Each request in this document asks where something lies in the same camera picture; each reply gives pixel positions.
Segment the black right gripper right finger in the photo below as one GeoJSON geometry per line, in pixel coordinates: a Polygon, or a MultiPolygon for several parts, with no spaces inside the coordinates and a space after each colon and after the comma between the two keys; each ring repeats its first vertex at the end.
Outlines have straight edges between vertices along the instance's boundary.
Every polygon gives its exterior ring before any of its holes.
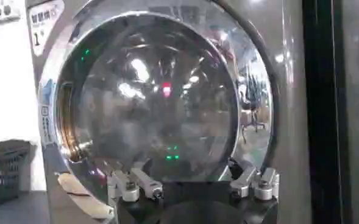
{"type": "Polygon", "coordinates": [[[242,166],[234,159],[229,159],[229,170],[232,174],[230,189],[234,196],[246,198],[253,193],[258,200],[279,199],[280,174],[272,167],[260,171],[252,164],[242,166]]]}

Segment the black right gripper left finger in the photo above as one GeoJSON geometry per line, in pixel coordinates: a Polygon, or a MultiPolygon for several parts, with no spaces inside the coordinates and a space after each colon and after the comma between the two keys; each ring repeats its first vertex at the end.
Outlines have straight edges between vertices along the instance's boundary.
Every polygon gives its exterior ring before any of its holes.
{"type": "Polygon", "coordinates": [[[119,198],[124,202],[136,202],[140,199],[140,191],[146,198],[156,200],[162,197],[163,185],[138,167],[131,168],[129,174],[116,170],[107,177],[108,202],[119,198]]]}

